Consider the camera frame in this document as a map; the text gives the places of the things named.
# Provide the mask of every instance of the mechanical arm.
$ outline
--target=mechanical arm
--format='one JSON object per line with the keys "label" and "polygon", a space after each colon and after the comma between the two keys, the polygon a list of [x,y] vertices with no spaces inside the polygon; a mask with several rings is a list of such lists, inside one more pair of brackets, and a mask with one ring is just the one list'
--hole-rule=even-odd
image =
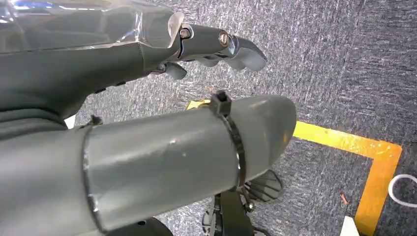
{"label": "mechanical arm", "polygon": [[64,123],[107,87],[184,78],[178,61],[261,70],[251,41],[142,0],[10,0],[0,13],[2,235],[168,236],[153,216],[213,195],[206,235],[257,232],[246,213],[262,196],[251,186],[292,137],[289,99],[220,91],[179,113]]}

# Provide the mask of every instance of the yellow tape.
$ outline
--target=yellow tape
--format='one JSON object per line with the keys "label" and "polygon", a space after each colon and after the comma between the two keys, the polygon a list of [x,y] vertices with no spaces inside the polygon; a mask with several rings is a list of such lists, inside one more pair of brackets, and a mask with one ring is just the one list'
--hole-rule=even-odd
{"label": "yellow tape", "polygon": [[[187,110],[209,102],[210,100],[192,101]],[[365,235],[373,235],[388,195],[388,184],[401,156],[401,146],[301,121],[297,121],[293,136],[373,159],[355,215],[357,229]]]}
{"label": "yellow tape", "polygon": [[294,137],[341,149],[372,159],[395,158],[401,154],[401,146],[385,141],[326,129],[312,124],[297,122]]}

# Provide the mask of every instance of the gray carpet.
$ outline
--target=gray carpet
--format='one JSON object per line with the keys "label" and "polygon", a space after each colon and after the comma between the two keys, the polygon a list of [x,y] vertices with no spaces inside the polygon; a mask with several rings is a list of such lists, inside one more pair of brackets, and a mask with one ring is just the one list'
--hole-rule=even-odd
{"label": "gray carpet", "polygon": [[[90,96],[78,124],[90,114],[109,123],[183,110],[216,89],[233,98],[281,94],[296,102],[301,121],[400,144],[396,172],[417,175],[417,2],[160,1],[184,12],[188,22],[253,40],[267,67],[255,73],[186,63],[182,81],[149,76]],[[294,138],[273,166],[284,195],[259,205],[252,221],[274,236],[338,235],[344,215],[355,215],[370,165],[367,158]],[[404,181],[395,192],[417,202],[416,187]],[[207,203],[158,218],[176,236],[202,235]],[[376,235],[417,235],[417,211],[387,198]]]}

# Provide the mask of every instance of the gray robot arm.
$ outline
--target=gray robot arm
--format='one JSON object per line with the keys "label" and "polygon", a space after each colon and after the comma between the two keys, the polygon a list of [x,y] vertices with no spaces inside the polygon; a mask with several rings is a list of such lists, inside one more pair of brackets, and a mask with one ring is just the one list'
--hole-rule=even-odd
{"label": "gray robot arm", "polygon": [[[231,115],[251,180],[284,150],[295,107],[258,96],[233,102]],[[3,235],[99,234],[231,189],[238,178],[228,131],[204,108],[35,132],[0,149]]]}
{"label": "gray robot arm", "polygon": [[[126,43],[0,54],[0,234],[103,235],[235,187],[233,140],[209,109],[71,130],[63,123],[91,93],[149,73],[181,79],[176,62],[192,60],[252,70],[266,63],[252,42],[190,24],[167,48]],[[234,101],[230,115],[251,180],[288,144],[295,107],[287,98],[257,96]]]}

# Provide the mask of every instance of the metal screw head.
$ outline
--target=metal screw head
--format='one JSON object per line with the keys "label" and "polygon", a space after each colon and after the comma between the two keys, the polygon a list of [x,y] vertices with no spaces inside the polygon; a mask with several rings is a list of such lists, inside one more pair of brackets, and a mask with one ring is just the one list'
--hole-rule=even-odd
{"label": "metal screw head", "polygon": [[253,204],[253,203],[247,203],[246,204],[246,210],[248,212],[253,212],[255,210],[255,204]]}
{"label": "metal screw head", "polygon": [[224,47],[228,46],[229,45],[229,34],[225,31],[220,32],[219,42]]}
{"label": "metal screw head", "polygon": [[182,39],[190,38],[191,33],[188,29],[181,29],[179,31],[179,37],[182,38]]}

